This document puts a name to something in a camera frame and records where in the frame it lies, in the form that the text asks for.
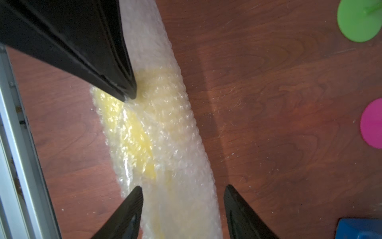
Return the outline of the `green plastic wine glass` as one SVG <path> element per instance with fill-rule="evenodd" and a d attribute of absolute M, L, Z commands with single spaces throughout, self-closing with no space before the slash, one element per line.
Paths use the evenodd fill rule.
<path fill-rule="evenodd" d="M 382 29 L 382 1 L 341 0 L 337 23 L 348 40 L 357 43 L 369 41 Z"/>

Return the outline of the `blue tape dispenser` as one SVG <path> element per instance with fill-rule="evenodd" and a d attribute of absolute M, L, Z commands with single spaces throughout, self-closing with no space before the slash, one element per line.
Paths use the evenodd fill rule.
<path fill-rule="evenodd" d="M 340 219 L 336 228 L 335 239 L 381 239 L 381 219 Z"/>

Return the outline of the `aluminium mounting rail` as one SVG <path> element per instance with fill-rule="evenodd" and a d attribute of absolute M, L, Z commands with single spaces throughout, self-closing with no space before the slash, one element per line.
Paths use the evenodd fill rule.
<path fill-rule="evenodd" d="M 61 233 L 5 45 L 1 45 L 1 238 Z"/>

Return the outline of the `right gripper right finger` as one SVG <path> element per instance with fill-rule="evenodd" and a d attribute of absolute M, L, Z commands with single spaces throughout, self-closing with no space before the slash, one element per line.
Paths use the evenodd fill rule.
<path fill-rule="evenodd" d="M 223 199 L 231 239 L 278 238 L 232 185 L 226 186 Z"/>

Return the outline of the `pink plastic wine glass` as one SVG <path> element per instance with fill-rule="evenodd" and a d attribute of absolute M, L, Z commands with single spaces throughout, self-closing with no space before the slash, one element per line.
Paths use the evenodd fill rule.
<path fill-rule="evenodd" d="M 372 101 L 364 109 L 360 118 L 363 140 L 371 147 L 382 148 L 382 99 Z"/>

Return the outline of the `yellow plastic wine glass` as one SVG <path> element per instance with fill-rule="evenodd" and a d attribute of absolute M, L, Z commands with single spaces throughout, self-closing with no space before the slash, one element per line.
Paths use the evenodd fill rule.
<path fill-rule="evenodd" d="M 125 102 L 91 89 L 111 158 L 128 183 L 139 177 L 156 180 L 153 131 L 170 124 L 166 117 L 187 97 L 182 76 L 172 69 L 138 71 L 136 81 L 136 99 Z"/>

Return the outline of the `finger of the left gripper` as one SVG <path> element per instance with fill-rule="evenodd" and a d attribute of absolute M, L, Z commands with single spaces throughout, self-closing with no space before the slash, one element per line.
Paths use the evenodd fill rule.
<path fill-rule="evenodd" d="M 120 101 L 137 96 L 118 1 L 1 1 L 1 43 Z"/>

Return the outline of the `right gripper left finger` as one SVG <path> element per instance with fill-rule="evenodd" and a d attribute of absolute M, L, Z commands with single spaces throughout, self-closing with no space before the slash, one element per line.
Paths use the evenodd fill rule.
<path fill-rule="evenodd" d="M 136 186 L 93 239 L 137 239 L 143 208 L 143 192 Z"/>

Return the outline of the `bubble wrap sheet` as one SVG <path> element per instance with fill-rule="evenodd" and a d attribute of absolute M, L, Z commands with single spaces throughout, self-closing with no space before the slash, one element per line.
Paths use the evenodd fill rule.
<path fill-rule="evenodd" d="M 120 1 L 119 6 L 135 79 L 142 70 L 172 69 L 181 75 L 156 2 Z M 153 131 L 156 180 L 139 177 L 128 183 L 111 158 L 121 194 L 126 197 L 136 186 L 142 188 L 145 239 L 220 239 L 210 162 L 188 95 L 177 102 L 180 105 L 166 117 L 171 123 Z"/>

